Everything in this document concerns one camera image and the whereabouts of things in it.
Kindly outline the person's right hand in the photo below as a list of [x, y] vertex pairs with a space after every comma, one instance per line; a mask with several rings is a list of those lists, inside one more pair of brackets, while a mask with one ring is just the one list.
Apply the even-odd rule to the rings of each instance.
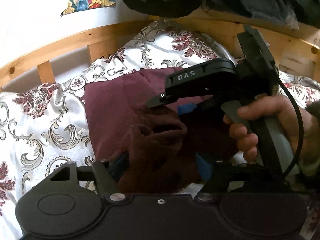
[[[304, 163], [315, 163], [318, 159], [319, 146], [317, 136], [319, 135], [318, 120], [306, 110], [300, 108], [303, 119], [304, 140], [300, 153], [300, 160]], [[238, 109], [238, 116], [246, 120], [255, 120], [267, 116], [276, 116], [285, 132], [285, 135], [293, 151], [298, 146], [298, 120], [295, 110], [289, 99], [283, 95], [265, 96]], [[230, 126], [229, 135], [236, 140], [238, 150], [244, 153], [246, 161], [253, 161], [258, 155], [257, 145], [259, 138], [254, 133], [249, 133], [243, 124], [235, 124], [228, 115], [223, 117], [226, 124]]]

